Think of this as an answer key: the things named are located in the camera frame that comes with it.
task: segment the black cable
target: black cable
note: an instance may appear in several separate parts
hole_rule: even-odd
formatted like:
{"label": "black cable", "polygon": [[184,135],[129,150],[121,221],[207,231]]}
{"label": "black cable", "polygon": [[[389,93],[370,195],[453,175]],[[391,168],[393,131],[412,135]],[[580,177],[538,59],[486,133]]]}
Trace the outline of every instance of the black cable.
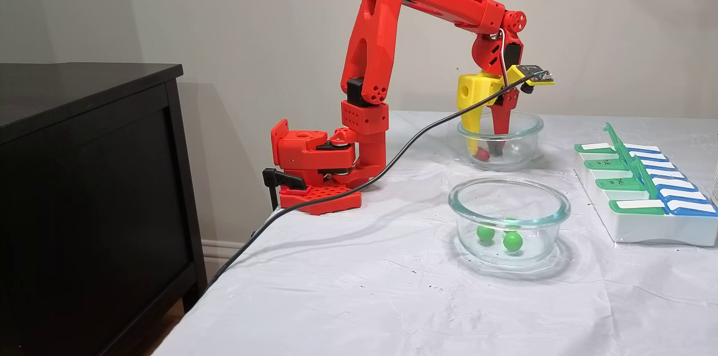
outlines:
{"label": "black cable", "polygon": [[416,141],[418,138],[420,138],[421,135],[423,135],[424,133],[426,133],[426,132],[429,131],[430,129],[436,128],[436,126],[439,126],[439,125],[442,124],[442,123],[449,122],[449,121],[451,121],[451,120],[454,119],[454,118],[458,118],[459,116],[462,116],[462,115],[464,115],[465,113],[468,113],[468,112],[470,112],[470,111],[472,111],[472,110],[475,110],[476,108],[479,108],[480,106],[485,105],[486,103],[488,103],[488,101],[493,100],[494,98],[497,98],[499,95],[502,95],[503,93],[507,92],[508,90],[511,90],[512,88],[516,87],[517,85],[520,85],[521,83],[526,82],[526,80],[528,80],[529,78],[531,78],[531,77],[533,77],[533,76],[535,76],[535,75],[538,75],[538,74],[540,74],[540,73],[544,73],[544,72],[546,72],[546,70],[542,70],[542,71],[540,71],[540,72],[535,72],[535,73],[532,73],[531,75],[522,77],[522,78],[520,78],[520,80],[518,80],[518,81],[516,81],[516,82],[514,82],[514,83],[511,83],[510,85],[507,85],[506,87],[502,88],[501,90],[498,90],[498,92],[496,92],[496,93],[490,95],[490,96],[489,96],[488,98],[486,98],[485,100],[479,101],[479,103],[475,103],[474,105],[472,105],[472,106],[470,106],[470,107],[468,107],[468,108],[466,108],[466,109],[464,109],[464,110],[460,110],[460,111],[458,111],[458,112],[456,112],[456,113],[452,113],[452,115],[449,115],[449,116],[447,116],[446,118],[443,118],[443,119],[439,119],[438,121],[436,121],[436,122],[430,124],[429,126],[426,126],[426,128],[421,129],[421,130],[420,130],[417,134],[415,134],[408,142],[406,142],[406,144],[404,145],[404,147],[402,147],[402,149],[399,150],[399,152],[397,153],[397,155],[389,162],[389,164],[386,165],[386,167],[384,167],[383,170],[381,170],[381,172],[380,172],[379,174],[377,174],[376,177],[374,177],[374,178],[370,179],[369,181],[367,181],[367,182],[365,182],[365,183],[359,185],[358,187],[356,187],[356,188],[354,188],[354,189],[350,189],[350,190],[348,190],[348,191],[346,191],[346,192],[343,192],[343,193],[338,193],[337,195],[333,195],[333,196],[330,196],[330,197],[316,198],[315,200],[310,200],[310,201],[308,201],[308,202],[297,203],[296,205],[293,205],[293,206],[290,206],[290,207],[286,207],[286,208],[280,210],[280,211],[279,211],[278,213],[276,213],[274,216],[271,216],[270,218],[268,218],[267,221],[265,221],[264,224],[262,224],[262,226],[260,226],[259,229],[254,232],[254,234],[251,236],[251,238],[249,238],[249,240],[248,240],[246,243],[244,243],[244,245],[243,245],[241,248],[237,249],[237,252],[234,253],[234,255],[233,255],[232,257],[230,257],[230,258],[227,260],[227,262],[225,262],[225,264],[224,264],[222,267],[219,268],[219,270],[216,272],[215,276],[213,276],[213,277],[212,277],[212,280],[210,280],[210,282],[208,283],[207,289],[210,289],[210,286],[213,285],[214,282],[216,282],[217,279],[219,279],[220,276],[222,276],[222,274],[226,271],[226,269],[228,269],[228,268],[231,266],[231,264],[233,264],[234,261],[236,261],[236,260],[241,256],[241,254],[243,254],[244,251],[246,251],[246,249],[249,248],[249,246],[251,246],[252,243],[254,243],[254,241],[267,229],[267,227],[268,227],[269,225],[271,225],[272,223],[274,223],[274,222],[275,222],[277,219],[279,219],[281,216],[286,215],[287,213],[289,213],[289,212],[292,211],[292,210],[297,210],[297,209],[300,209],[300,208],[305,207],[305,206],[318,205],[319,203],[329,202],[330,200],[335,200],[336,198],[348,197],[348,196],[351,195],[352,193],[359,192],[360,190],[362,190],[362,189],[368,187],[369,185],[374,184],[374,182],[377,182],[381,177],[383,177],[383,176],[389,171],[389,169],[390,169],[391,167],[393,167],[394,164],[397,163],[398,159],[400,159],[400,157],[403,156],[403,154],[406,152],[406,150],[407,150],[413,143],[415,143],[415,141]]}

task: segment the baseboard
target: baseboard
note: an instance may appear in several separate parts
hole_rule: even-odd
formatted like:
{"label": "baseboard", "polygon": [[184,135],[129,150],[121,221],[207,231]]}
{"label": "baseboard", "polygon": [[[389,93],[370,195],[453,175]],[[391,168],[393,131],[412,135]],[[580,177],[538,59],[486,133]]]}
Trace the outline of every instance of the baseboard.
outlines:
{"label": "baseboard", "polygon": [[213,239],[202,240],[202,251],[205,254],[205,269],[207,279],[212,279],[218,269],[227,262],[237,249],[244,243],[233,243],[231,241],[214,241]]}
{"label": "baseboard", "polygon": [[237,249],[242,248],[244,243],[233,243],[231,241],[214,241],[213,239],[202,240],[202,251],[205,253],[205,257],[218,257],[223,259],[229,259],[237,252]]}

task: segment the green ball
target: green ball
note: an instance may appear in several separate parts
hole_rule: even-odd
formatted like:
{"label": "green ball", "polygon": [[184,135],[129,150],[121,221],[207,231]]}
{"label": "green ball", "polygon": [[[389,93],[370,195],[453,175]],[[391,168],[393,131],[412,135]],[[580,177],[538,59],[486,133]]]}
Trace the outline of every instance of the green ball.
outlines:
{"label": "green ball", "polygon": [[478,226],[476,229],[476,235],[481,241],[491,241],[496,231],[493,228],[487,226]]}
{"label": "green ball", "polygon": [[511,253],[515,253],[521,249],[522,245],[523,238],[521,238],[521,234],[516,233],[516,231],[509,231],[503,236],[503,246]]}

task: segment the floor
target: floor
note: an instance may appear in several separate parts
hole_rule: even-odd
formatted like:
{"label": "floor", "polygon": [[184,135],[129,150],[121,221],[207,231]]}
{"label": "floor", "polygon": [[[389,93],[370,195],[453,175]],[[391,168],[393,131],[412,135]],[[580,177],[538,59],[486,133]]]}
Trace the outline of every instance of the floor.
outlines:
{"label": "floor", "polygon": [[140,341],[130,353],[131,356],[151,356],[184,315],[185,310],[182,308],[182,300],[179,300],[159,322],[155,323],[155,325],[147,331],[145,338]]}

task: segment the black dresser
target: black dresser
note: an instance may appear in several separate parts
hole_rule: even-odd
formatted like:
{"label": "black dresser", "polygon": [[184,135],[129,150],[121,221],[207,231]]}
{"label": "black dresser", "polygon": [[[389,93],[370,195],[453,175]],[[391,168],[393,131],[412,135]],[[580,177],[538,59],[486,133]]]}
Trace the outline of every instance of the black dresser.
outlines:
{"label": "black dresser", "polygon": [[0,64],[0,355],[126,354],[207,285],[179,64]]}

